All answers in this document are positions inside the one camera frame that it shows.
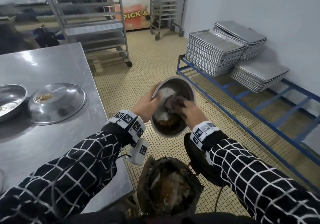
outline person's left arm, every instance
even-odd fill
[[[117,173],[116,159],[122,148],[128,144],[134,146],[143,134],[144,123],[158,106],[160,97],[151,100],[156,87],[151,88],[131,111],[121,110],[100,132],[82,140],[64,156],[42,165],[18,186],[7,190],[0,197],[0,222],[52,223],[81,213]],[[55,183],[54,209],[52,185],[68,166],[70,168]]]

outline person's left hand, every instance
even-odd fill
[[[158,108],[158,103],[162,97],[162,94],[158,93],[158,95],[156,95],[156,97],[151,100],[152,95],[158,85],[159,83],[153,85],[149,92],[146,95],[142,96],[131,109],[131,112],[140,116],[144,123],[148,122],[151,119],[153,113]]]

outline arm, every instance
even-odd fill
[[[319,223],[320,197],[281,171],[265,164],[214,126],[194,104],[182,111],[190,139],[206,153],[206,160],[260,223]]]
[[[87,137],[62,157],[42,165],[18,186],[7,190],[0,197],[0,222],[56,223],[81,213],[90,199],[116,175],[116,159],[121,149],[128,144],[134,146],[143,134],[144,122],[151,118],[158,105],[159,97],[151,101],[156,87],[131,111],[120,111],[100,132]],[[76,161],[80,162],[64,171]],[[53,182],[62,171],[64,173],[55,183],[52,200]]]

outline stainless steel table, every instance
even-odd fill
[[[88,100],[74,116],[54,125],[33,125],[24,114],[0,124],[0,168],[5,173],[5,190],[100,131],[107,117],[80,43],[0,56],[0,85],[21,84],[30,96],[39,88],[59,82],[82,86]],[[83,212],[98,211],[132,193],[123,159],[116,164],[116,176]]]

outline trash can lid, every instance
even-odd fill
[[[184,136],[184,147],[186,153],[190,158],[189,165],[197,174],[201,174],[209,182],[217,186],[225,186],[226,183],[220,177],[220,174],[214,170],[214,168],[208,164],[205,154],[201,151],[190,139],[191,133],[187,133]]]

